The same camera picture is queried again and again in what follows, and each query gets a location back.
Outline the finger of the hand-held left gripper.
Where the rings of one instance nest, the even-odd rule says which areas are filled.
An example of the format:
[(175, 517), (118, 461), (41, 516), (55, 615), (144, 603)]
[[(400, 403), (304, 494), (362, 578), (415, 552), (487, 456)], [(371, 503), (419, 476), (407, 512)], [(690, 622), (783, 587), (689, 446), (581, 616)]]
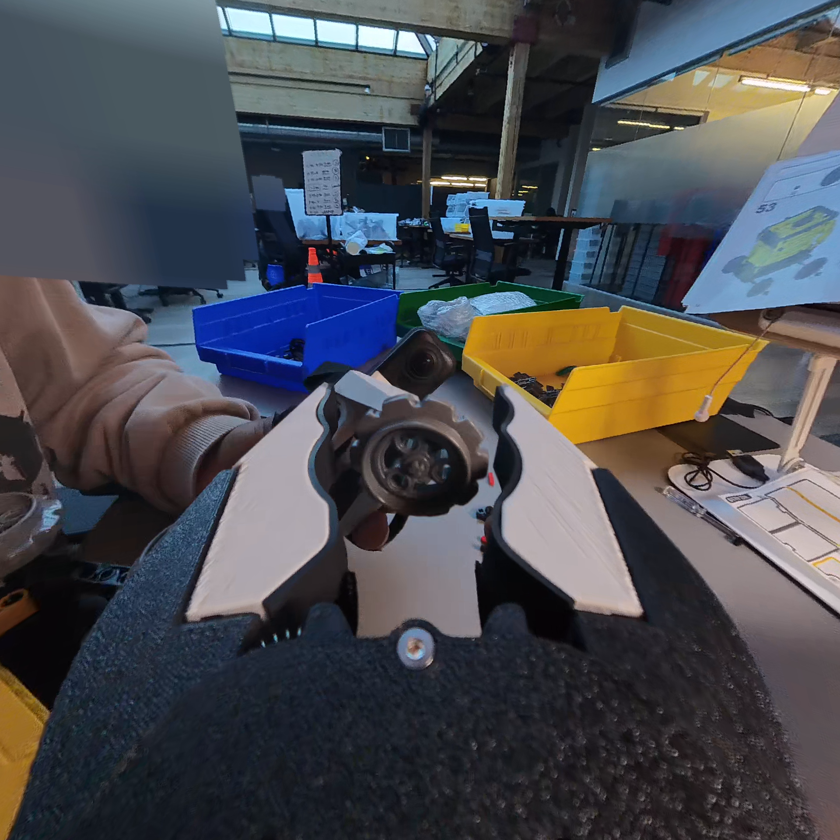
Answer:
[(346, 372), (333, 386), (340, 422), (373, 422), (411, 412), (421, 405), (421, 399), (392, 385), (379, 374), (367, 375), (359, 371)]
[(370, 524), (381, 526), (383, 537), (387, 537), (387, 513), (381, 500), (369, 490), (361, 489), (339, 521), (340, 532), (343, 537), (352, 538)]

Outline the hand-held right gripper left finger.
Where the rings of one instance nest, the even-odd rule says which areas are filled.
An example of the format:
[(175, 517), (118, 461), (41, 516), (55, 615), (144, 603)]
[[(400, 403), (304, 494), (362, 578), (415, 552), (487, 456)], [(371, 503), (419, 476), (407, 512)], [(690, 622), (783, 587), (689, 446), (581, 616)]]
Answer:
[(328, 401), (320, 385), (239, 460), (185, 620), (256, 616), (282, 635), (335, 602), (348, 570), (336, 505)]

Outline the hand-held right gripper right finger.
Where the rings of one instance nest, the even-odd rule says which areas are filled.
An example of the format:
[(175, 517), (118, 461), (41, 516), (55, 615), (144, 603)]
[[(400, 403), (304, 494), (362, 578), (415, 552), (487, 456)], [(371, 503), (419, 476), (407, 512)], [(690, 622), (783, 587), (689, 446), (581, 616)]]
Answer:
[(505, 604), (532, 632), (569, 632), (581, 613), (643, 618), (594, 463), (515, 386), (497, 388), (492, 426), (500, 493), (476, 564), (482, 625)]

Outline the grey toy wheel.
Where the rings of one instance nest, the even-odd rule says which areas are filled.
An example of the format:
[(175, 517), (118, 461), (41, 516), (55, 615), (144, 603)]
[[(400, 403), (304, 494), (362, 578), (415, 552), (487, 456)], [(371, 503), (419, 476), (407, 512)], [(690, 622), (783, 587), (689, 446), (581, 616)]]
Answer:
[(47, 551), (61, 530), (58, 498), (24, 492), (1, 494), (1, 580)]
[(348, 450), (360, 489), (380, 508), (436, 517), (469, 503), (487, 476), (484, 436), (447, 402), (391, 396), (369, 408)]

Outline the yellow toy brick vehicle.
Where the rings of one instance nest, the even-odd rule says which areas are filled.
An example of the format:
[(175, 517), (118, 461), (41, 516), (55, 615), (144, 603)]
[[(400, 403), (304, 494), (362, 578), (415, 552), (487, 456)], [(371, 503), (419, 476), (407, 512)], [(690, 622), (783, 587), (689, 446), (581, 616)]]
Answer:
[(14, 821), (50, 711), (124, 565), (40, 558), (2, 583), (2, 830)]

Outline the clear plastic bag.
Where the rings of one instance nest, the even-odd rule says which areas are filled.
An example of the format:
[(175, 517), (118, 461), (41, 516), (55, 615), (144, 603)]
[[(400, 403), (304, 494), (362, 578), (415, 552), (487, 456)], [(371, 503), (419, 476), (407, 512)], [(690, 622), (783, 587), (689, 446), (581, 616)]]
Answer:
[(449, 301), (431, 300), (417, 310), (417, 316), (421, 325), (439, 338), (463, 344), (472, 322), (485, 313), (476, 308), (471, 298), (457, 297)]

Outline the pile of small brick pins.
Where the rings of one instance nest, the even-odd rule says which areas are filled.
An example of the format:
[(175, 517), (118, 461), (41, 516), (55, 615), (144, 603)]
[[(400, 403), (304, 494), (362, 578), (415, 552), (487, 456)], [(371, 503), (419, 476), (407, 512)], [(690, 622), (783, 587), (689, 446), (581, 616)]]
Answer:
[(491, 534), (491, 522), (494, 507), (499, 496), (499, 486), (493, 471), (490, 471), (485, 479), (479, 483), (479, 493), (475, 504), (470, 510), (470, 516), (479, 528), (477, 536), (477, 548), (485, 552)]

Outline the black office chair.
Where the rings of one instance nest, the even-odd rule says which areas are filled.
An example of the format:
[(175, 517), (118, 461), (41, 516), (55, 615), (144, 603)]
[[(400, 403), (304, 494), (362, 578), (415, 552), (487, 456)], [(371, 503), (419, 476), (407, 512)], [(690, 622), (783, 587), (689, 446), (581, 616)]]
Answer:
[(530, 277), (529, 268), (518, 264), (518, 241), (505, 240), (500, 245), (494, 240), (486, 207), (468, 209), (472, 250), (469, 259), (468, 282), (487, 282), (495, 285), (501, 281), (513, 282), (520, 277)]
[(434, 239), (432, 265), (441, 272), (434, 275), (437, 282), (431, 284), (428, 289), (431, 291), (442, 287), (464, 286), (467, 282), (467, 257), (463, 246), (447, 236), (440, 217), (431, 218), (430, 226)]

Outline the yellow plastic bin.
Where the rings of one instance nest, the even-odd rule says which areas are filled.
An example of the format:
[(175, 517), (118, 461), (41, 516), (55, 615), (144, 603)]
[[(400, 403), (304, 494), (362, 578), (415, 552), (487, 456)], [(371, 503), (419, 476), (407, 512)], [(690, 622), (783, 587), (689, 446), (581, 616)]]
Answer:
[[(472, 322), (462, 368), (493, 399), (515, 386), (573, 444), (714, 416), (767, 345), (638, 308), (515, 311)], [(562, 386), (547, 406), (516, 372)]]

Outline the blue plastic bin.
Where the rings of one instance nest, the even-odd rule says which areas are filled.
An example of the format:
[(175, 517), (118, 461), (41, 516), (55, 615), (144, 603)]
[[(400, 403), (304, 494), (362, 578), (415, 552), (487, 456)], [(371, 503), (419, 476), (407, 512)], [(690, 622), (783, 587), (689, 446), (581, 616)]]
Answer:
[(323, 364), (358, 368), (396, 342), (399, 294), (318, 283), (192, 311), (201, 361), (219, 374), (288, 392)]

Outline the green plastic bin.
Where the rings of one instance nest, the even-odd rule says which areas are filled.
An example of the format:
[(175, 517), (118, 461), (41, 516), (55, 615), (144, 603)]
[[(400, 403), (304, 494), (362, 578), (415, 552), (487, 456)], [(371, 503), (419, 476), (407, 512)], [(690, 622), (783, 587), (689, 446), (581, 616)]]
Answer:
[(486, 294), (509, 292), (520, 292), (534, 301), (532, 306), (523, 309), (526, 313), (577, 309), (583, 299), (581, 294), (573, 292), (532, 287), (505, 281), (498, 282), (497, 284), (479, 282), (447, 288), (403, 290), (400, 293), (400, 300), (397, 307), (395, 321), (396, 335), (401, 338), (411, 330), (420, 328), (422, 323), (417, 314), (418, 310), (430, 301), (439, 300), (450, 302), (460, 297), (474, 299)]

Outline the wooden table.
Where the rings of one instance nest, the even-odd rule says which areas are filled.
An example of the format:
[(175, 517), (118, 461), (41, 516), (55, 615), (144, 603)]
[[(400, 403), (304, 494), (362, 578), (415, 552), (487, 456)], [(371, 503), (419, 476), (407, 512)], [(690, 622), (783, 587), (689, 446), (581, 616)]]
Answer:
[(609, 225), (613, 220), (610, 217), (581, 217), (581, 216), (498, 216), (489, 215), (493, 224), (499, 224), (506, 228), (518, 224), (549, 225), (558, 228), (560, 231), (559, 245), (555, 258), (552, 289), (561, 291), (564, 287), (566, 269), (569, 265), (571, 247), (576, 232)]

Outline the beige printed sweatshirt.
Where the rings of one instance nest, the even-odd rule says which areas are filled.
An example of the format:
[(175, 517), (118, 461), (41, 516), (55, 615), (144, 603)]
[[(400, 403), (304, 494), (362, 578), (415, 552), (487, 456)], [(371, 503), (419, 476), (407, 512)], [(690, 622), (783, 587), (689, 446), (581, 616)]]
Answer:
[(5, 355), (1, 355), (1, 493), (25, 493), (56, 499), (48, 467), (21, 391)]

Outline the frosted glass partition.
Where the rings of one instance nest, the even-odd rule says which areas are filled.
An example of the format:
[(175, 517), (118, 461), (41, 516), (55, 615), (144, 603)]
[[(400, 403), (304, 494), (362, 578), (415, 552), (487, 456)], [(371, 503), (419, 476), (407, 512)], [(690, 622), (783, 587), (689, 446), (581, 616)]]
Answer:
[(577, 239), (569, 280), (680, 311), (790, 124), (776, 108), (594, 152), (580, 214), (608, 218)]

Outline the wooden post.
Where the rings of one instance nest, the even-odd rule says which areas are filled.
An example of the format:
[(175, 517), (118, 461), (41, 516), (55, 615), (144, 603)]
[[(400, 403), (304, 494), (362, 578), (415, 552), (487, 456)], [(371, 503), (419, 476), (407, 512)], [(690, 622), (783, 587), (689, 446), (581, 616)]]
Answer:
[(530, 47), (530, 44), (527, 43), (515, 43), (509, 51), (505, 107), (502, 116), (497, 168), (497, 200), (508, 200), (511, 197), (515, 180), (522, 103), (528, 73)]

